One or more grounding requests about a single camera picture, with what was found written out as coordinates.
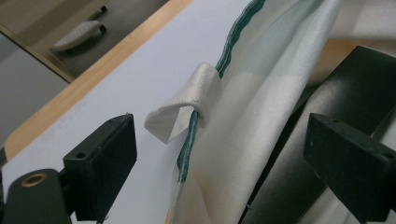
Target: black mechanical part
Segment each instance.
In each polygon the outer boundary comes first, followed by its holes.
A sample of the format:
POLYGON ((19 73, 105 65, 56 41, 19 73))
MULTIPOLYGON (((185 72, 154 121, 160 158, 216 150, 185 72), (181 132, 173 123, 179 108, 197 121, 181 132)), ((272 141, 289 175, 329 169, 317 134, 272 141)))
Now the black mechanical part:
POLYGON ((71 224, 58 172, 37 170, 15 180, 2 223, 71 224))
POLYGON ((396 202, 396 152, 344 122, 311 114, 304 157, 360 223, 387 220, 396 202))
POLYGON ((247 203, 241 223, 296 223, 326 186, 304 160, 310 113, 371 135, 396 105, 396 59, 355 48, 288 120, 247 203))
POLYGON ((78 220, 102 223, 136 162, 134 118, 116 117, 64 157, 78 220))

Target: wooden table edge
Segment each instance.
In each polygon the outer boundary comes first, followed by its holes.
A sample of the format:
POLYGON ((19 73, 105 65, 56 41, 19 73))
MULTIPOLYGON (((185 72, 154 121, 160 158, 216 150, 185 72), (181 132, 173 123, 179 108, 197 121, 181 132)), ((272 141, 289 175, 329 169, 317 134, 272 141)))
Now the wooden table edge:
POLYGON ((6 140, 4 149, 7 161, 14 158, 40 134, 46 131, 52 123, 59 119, 191 2, 192 0, 168 1, 79 78, 26 120, 6 140))

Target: dark green seam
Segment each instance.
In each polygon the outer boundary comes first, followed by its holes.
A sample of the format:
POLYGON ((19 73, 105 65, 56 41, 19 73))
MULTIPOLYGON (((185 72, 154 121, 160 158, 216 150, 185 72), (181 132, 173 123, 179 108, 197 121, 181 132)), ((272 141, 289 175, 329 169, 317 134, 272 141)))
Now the dark green seam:
POLYGON ((183 147, 180 150, 177 158, 178 167, 178 180, 179 183, 184 183, 187 178, 187 172, 189 171, 189 162, 192 146, 194 145, 195 133, 197 131, 199 113, 194 110, 191 113, 189 133, 184 141, 183 147))
MULTIPOLYGON (((242 30, 248 25, 251 18, 262 9, 265 0, 253 0, 251 1, 247 7, 245 7, 242 14, 238 17, 238 19, 233 23, 233 27, 231 28, 230 33, 228 33, 227 41, 224 46, 224 50, 221 54, 221 57, 216 65, 216 69, 219 71, 219 77, 222 78, 224 74, 224 70, 230 64, 231 61, 231 51, 233 50, 233 46, 238 41, 239 36, 241 35, 242 30)), ((195 134, 197 130, 199 113, 197 111, 193 111, 191 113, 190 124, 189 124, 189 132, 186 140, 184 141, 183 147, 180 150, 177 158, 177 167, 179 170, 178 173, 178 183, 184 183, 187 178, 187 173, 189 171, 189 163, 190 163, 190 154, 192 147, 194 145, 195 134)))
POLYGON ((245 7, 239 18, 233 23, 230 33, 228 33, 227 41, 224 45, 224 50, 221 57, 216 65, 216 69, 219 71, 219 77, 222 78, 224 75, 224 70, 230 64, 232 58, 233 46, 238 41, 242 30, 248 25, 251 18, 262 9, 265 0, 253 0, 247 7, 245 7))

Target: floor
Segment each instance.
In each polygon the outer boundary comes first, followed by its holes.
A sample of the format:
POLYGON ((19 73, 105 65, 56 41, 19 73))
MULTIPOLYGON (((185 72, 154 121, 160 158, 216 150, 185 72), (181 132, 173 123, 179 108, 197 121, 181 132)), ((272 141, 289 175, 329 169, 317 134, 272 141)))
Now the floor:
POLYGON ((98 31, 74 49, 54 54, 73 76, 78 77, 166 2, 167 0, 109 0, 106 4, 107 12, 103 14, 98 8, 98 12, 91 18, 107 28, 104 35, 98 31))

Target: table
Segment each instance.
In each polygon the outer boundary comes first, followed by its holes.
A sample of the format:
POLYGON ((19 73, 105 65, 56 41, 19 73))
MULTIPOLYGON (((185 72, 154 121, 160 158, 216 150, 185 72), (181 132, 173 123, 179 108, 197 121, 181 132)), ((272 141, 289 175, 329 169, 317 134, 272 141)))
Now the table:
POLYGON ((137 162, 106 223, 163 223, 179 152, 175 146, 185 135, 165 146, 143 128, 144 119, 178 91, 199 63, 216 64, 248 2, 168 2, 8 138, 5 192, 29 171, 61 170, 62 157, 100 124, 130 112, 137 162))

